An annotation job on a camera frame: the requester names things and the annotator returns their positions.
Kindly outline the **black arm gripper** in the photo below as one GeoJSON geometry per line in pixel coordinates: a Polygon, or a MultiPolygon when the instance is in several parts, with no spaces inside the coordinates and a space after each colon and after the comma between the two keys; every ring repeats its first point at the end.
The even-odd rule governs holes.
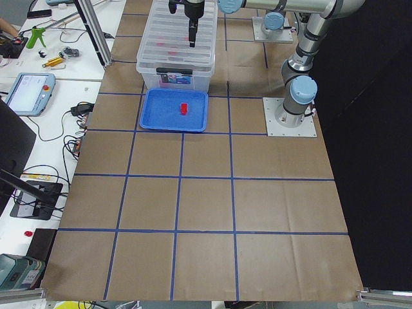
{"type": "MultiPolygon", "coordinates": [[[[177,5],[184,6],[187,17],[202,17],[204,15],[204,0],[169,0],[169,11],[175,14],[177,5]]],[[[196,34],[198,31],[198,20],[189,19],[189,47],[196,46],[196,34]]]]}

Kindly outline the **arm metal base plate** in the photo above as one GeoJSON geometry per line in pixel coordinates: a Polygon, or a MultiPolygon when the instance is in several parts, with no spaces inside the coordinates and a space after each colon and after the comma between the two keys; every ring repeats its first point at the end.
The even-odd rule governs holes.
{"type": "Polygon", "coordinates": [[[284,98],[263,97],[267,136],[316,138],[314,117],[310,108],[301,115],[289,114],[283,106],[284,98]]]}
{"type": "Polygon", "coordinates": [[[270,30],[266,28],[263,17],[253,17],[252,26],[254,40],[256,42],[292,44],[294,41],[291,32],[292,28],[289,26],[288,19],[286,17],[284,20],[284,25],[280,29],[270,30]]]}

